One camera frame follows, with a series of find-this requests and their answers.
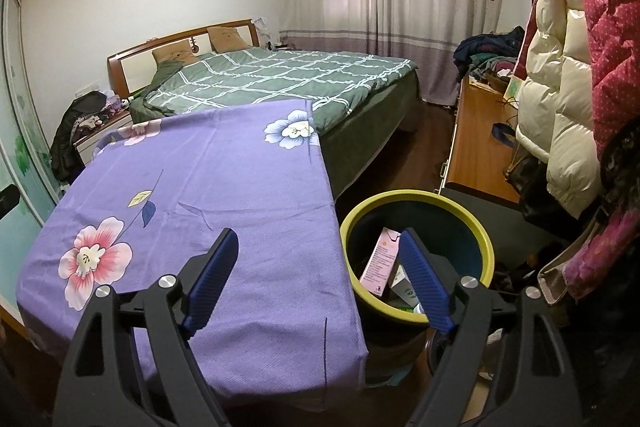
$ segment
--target wooden headboard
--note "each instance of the wooden headboard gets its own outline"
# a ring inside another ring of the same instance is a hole
[[[241,36],[243,33],[242,30],[244,30],[247,37],[251,39],[252,45],[260,45],[258,32],[255,29],[255,25],[251,22],[251,19],[225,22],[222,24],[210,24],[202,28],[187,30],[159,39],[151,39],[144,44],[139,44],[107,58],[107,69],[109,71],[111,89],[113,89],[119,97],[129,98],[132,92],[148,86],[156,73],[156,65],[151,56],[151,51],[166,44],[193,38],[192,42],[195,42],[200,48],[200,53],[210,52],[211,47],[207,28],[211,28],[212,26],[238,28]]]

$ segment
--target leaf print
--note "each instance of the leaf print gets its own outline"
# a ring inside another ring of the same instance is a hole
[[[27,145],[24,142],[22,136],[15,137],[15,160],[18,164],[18,169],[22,174],[27,174],[29,167],[31,167],[31,158],[27,150]]]
[[[38,152],[38,156],[40,156],[40,161],[43,165],[51,166],[51,156],[46,152]]]
[[[135,195],[135,197],[130,201],[128,208],[132,206],[136,206],[137,204],[142,203],[146,198],[148,198],[153,190],[143,190]]]
[[[142,208],[142,228],[144,229],[151,221],[151,218],[156,214],[156,206],[151,202],[147,201],[145,206]]]
[[[22,200],[22,199],[20,199],[20,203],[18,203],[18,210],[20,210],[20,213],[23,216],[26,216],[27,214],[29,214],[29,209],[24,204],[24,200]]]

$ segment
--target black jacket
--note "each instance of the black jacket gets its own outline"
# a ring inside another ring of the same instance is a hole
[[[84,170],[80,153],[71,143],[71,131],[74,123],[81,116],[100,113],[107,103],[107,96],[100,91],[91,91],[76,98],[65,111],[56,131],[51,149],[51,168],[58,181],[73,183]]]

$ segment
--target metal screw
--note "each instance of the metal screw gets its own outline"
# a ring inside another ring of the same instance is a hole
[[[158,284],[161,288],[171,288],[175,284],[175,276],[174,275],[163,275]]]
[[[98,286],[97,289],[95,290],[95,296],[100,299],[102,299],[103,297],[106,297],[110,293],[111,293],[111,287],[107,285]]]
[[[526,293],[530,299],[540,299],[542,297],[542,293],[540,293],[540,290],[535,286],[528,286],[527,289],[524,290],[524,293]]]
[[[470,275],[465,275],[462,279],[460,279],[460,284],[462,284],[465,288],[477,288],[478,279],[476,279],[475,277],[471,277]]]

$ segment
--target nightstand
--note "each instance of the nightstand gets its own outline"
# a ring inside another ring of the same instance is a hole
[[[95,145],[98,143],[98,140],[100,140],[100,138],[110,133],[111,131],[119,129],[120,127],[132,124],[133,121],[131,120],[129,111],[123,110],[116,114],[113,118],[108,120],[105,124],[101,125],[98,129],[95,130],[95,132],[91,133],[89,136],[85,136],[84,138],[74,143],[74,146],[80,153],[82,162],[85,165],[89,165],[89,163],[91,163],[91,160],[94,157]]]

